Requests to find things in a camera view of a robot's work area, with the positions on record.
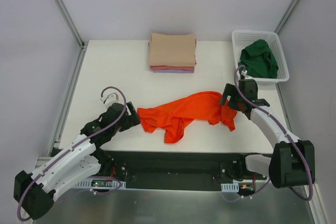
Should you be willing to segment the orange t-shirt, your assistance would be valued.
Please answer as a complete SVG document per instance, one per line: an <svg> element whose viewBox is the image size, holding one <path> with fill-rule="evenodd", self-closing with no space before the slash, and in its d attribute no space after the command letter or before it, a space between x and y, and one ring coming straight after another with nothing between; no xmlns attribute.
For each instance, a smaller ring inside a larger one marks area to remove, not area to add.
<svg viewBox="0 0 336 224"><path fill-rule="evenodd" d="M165 131L164 143L176 144L193 121L207 121L210 125L222 123L232 132L237 111L228 106L228 100L221 105L222 94L216 91L202 91L154 108L138 108L141 125L145 132L157 129Z"/></svg>

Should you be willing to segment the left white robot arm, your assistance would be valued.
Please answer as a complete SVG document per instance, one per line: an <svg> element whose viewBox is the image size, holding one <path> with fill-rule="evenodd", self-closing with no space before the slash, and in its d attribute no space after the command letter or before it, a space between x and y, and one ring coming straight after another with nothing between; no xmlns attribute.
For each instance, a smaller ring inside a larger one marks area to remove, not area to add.
<svg viewBox="0 0 336 224"><path fill-rule="evenodd" d="M18 219L24 222L41 218L60 196L88 177L117 182L120 169L101 146L118 132L139 124L140 118L131 102L115 102L97 119L88 122L75 139L47 163L30 173L19 172L14 180Z"/></svg>

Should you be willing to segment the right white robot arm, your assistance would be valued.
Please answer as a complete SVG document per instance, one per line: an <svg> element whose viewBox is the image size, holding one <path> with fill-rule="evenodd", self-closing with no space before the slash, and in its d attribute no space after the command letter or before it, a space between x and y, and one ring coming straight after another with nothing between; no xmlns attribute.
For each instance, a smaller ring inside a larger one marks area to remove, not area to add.
<svg viewBox="0 0 336 224"><path fill-rule="evenodd" d="M270 104L258 98L255 80L243 79L226 84L220 101L222 105L241 112L263 133L273 149L272 156L248 154L236 166L242 179L258 173L270 178L276 188L311 187L315 182L314 145L301 140L282 125Z"/></svg>

